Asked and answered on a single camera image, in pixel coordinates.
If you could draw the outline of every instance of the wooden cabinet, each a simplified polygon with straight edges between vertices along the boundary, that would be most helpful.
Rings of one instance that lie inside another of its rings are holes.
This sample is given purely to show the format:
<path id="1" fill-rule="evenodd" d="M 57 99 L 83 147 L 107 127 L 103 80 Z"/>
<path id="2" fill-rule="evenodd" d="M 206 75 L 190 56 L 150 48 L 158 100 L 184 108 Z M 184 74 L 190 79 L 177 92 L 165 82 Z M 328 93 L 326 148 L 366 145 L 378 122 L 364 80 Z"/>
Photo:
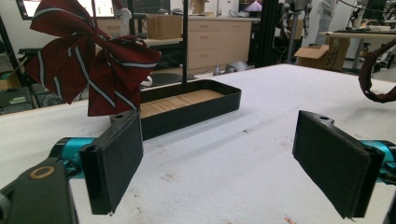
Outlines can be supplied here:
<path id="1" fill-rule="evenodd" d="M 218 48 L 218 22 L 189 21 L 189 69 L 215 66 Z"/>
<path id="2" fill-rule="evenodd" d="M 221 21 L 219 30 L 219 64 L 247 62 L 250 21 Z"/>
<path id="3" fill-rule="evenodd" d="M 121 20 L 97 20 L 98 27 L 110 36 L 120 35 Z"/>
<path id="4" fill-rule="evenodd" d="M 251 21 L 189 20 L 189 69 L 204 72 L 218 65 L 246 62 Z"/>

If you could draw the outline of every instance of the white table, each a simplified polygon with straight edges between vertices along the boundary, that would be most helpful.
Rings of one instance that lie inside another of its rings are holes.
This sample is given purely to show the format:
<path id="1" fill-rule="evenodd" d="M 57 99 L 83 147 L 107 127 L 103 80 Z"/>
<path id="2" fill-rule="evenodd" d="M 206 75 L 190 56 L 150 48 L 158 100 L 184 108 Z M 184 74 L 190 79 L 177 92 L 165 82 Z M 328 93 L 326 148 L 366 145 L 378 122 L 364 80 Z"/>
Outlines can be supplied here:
<path id="1" fill-rule="evenodd" d="M 276 65 L 213 79 L 240 88 L 239 110 L 144 142 L 145 156 L 116 214 L 93 216 L 84 180 L 72 180 L 80 223 L 355 223 L 343 220 L 291 154 L 299 110 L 335 119 L 357 139 L 396 143 L 396 104 L 361 93 L 358 79 Z M 394 83 L 374 80 L 373 89 Z M 61 138 L 98 136 L 108 117 L 87 103 L 0 117 L 0 187 L 44 160 Z M 366 218 L 382 223 L 395 191 L 376 184 Z"/>
<path id="2" fill-rule="evenodd" d="M 144 39 L 145 43 L 150 46 L 178 44 L 183 41 L 183 38 L 174 39 Z"/>
<path id="3" fill-rule="evenodd" d="M 358 70 L 358 62 L 359 62 L 359 57 L 361 54 L 361 48 L 363 45 L 363 42 L 365 42 L 368 39 L 368 43 L 370 42 L 375 42 L 370 48 L 370 51 L 379 49 L 381 47 L 381 44 L 383 43 L 388 43 L 390 40 L 396 38 L 396 32 L 395 35 L 382 35 L 382 34 L 370 34 L 370 33 L 336 33 L 336 32 L 322 32 L 320 35 L 327 35 L 329 37 L 340 37 L 340 38 L 358 38 L 359 39 L 359 45 L 355 53 L 355 60 L 352 64 L 352 70 L 357 71 Z"/>

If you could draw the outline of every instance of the red striped tie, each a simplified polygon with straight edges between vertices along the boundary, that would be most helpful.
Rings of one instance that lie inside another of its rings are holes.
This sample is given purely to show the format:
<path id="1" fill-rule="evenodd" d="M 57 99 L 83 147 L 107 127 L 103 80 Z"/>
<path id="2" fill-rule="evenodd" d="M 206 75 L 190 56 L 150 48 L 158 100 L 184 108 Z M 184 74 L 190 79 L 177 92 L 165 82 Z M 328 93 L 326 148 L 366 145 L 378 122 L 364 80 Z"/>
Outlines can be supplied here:
<path id="1" fill-rule="evenodd" d="M 140 106 L 140 83 L 161 53 L 132 35 L 110 39 L 77 0 L 43 0 L 31 29 L 60 38 L 48 43 L 26 73 L 67 103 L 89 85 L 89 116 L 112 115 Z M 102 47 L 95 55 L 95 45 Z"/>

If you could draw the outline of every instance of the diagonal stripe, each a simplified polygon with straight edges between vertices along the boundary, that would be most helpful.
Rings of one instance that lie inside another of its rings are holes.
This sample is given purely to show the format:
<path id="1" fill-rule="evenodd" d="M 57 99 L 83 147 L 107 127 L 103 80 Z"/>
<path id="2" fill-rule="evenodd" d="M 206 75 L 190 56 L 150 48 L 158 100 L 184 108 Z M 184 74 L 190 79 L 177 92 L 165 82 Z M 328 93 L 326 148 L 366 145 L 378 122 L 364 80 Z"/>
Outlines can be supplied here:
<path id="1" fill-rule="evenodd" d="M 110 98 L 107 94 L 105 94 L 99 87 L 97 87 L 97 86 L 90 80 L 90 77 L 89 77 L 89 75 L 88 75 L 87 69 L 86 69 L 86 67 L 85 67 L 85 63 L 82 61 L 81 54 L 79 53 L 78 47 L 75 48 L 75 52 L 76 52 L 76 55 L 77 55 L 78 62 L 79 62 L 79 65 L 80 65 L 80 67 L 81 67 L 82 73 L 84 74 L 84 77 L 87 79 L 88 83 L 89 83 L 99 94 L 101 94 L 101 95 L 108 101 L 109 104 L 111 104 L 113 107 L 116 107 L 116 104 L 114 103 L 114 101 L 111 100 L 111 98 Z"/>
<path id="2" fill-rule="evenodd" d="M 118 59 L 116 59 L 112 54 L 110 54 L 110 56 L 116 63 L 120 63 L 125 67 L 153 68 L 157 65 L 156 63 L 132 63 L 132 62 L 123 63 L 123 62 L 119 61 Z"/>
<path id="3" fill-rule="evenodd" d="M 40 82 L 43 84 L 43 86 L 46 85 L 45 83 L 45 75 L 44 75 L 44 62 L 43 62 L 43 56 L 41 55 L 41 50 L 37 53 L 37 58 L 38 58 L 38 63 L 39 63 L 39 74 L 40 74 Z"/>
<path id="4" fill-rule="evenodd" d="M 57 95 L 63 99 L 63 97 L 62 97 L 62 91 L 61 91 L 61 83 L 59 82 L 59 79 L 58 79 L 57 77 L 55 77 L 53 80 L 54 80 L 54 82 L 55 82 L 55 87 L 56 87 Z"/>
<path id="5" fill-rule="evenodd" d="M 134 105 L 134 103 L 130 100 L 128 100 L 128 98 L 126 98 L 125 96 L 123 96 L 121 93 L 119 93 L 118 91 L 116 91 L 116 95 L 118 97 L 121 98 L 121 100 L 123 100 L 125 103 L 127 103 L 128 105 L 131 106 L 132 109 L 137 109 L 137 107 Z"/>
<path id="6" fill-rule="evenodd" d="M 80 19 L 86 21 L 86 18 L 85 18 L 85 17 L 79 16 L 79 15 L 77 15 L 77 14 L 74 14 L 74 13 L 72 13 L 72 12 L 69 12 L 69 11 L 66 11 L 66 10 L 64 10 L 64 9 L 57 8 L 57 7 L 49 7 L 49 8 L 44 8 L 44 9 L 41 9 L 41 10 L 36 11 L 36 12 L 35 12 L 35 15 L 33 16 L 33 19 L 35 19 L 36 17 L 41 16 L 42 14 L 49 13 L 49 12 L 53 12 L 53 11 L 67 12 L 67 13 L 70 13 L 70 14 L 72 14 L 72 15 L 74 15 L 74 16 L 76 16 L 76 17 L 79 17 Z"/>

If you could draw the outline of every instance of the wooden tray bottom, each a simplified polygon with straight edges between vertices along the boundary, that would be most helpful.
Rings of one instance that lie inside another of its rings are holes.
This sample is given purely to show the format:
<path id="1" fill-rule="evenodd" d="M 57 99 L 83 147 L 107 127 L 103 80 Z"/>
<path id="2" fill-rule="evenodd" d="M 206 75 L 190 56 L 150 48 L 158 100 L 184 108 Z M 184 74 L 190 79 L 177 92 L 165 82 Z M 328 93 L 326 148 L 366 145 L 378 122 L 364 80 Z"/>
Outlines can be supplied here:
<path id="1" fill-rule="evenodd" d="M 178 109 L 183 106 L 194 105 L 204 101 L 220 98 L 221 96 L 224 95 L 216 91 L 200 90 L 146 102 L 140 105 L 140 117 L 143 119 L 166 111 Z"/>

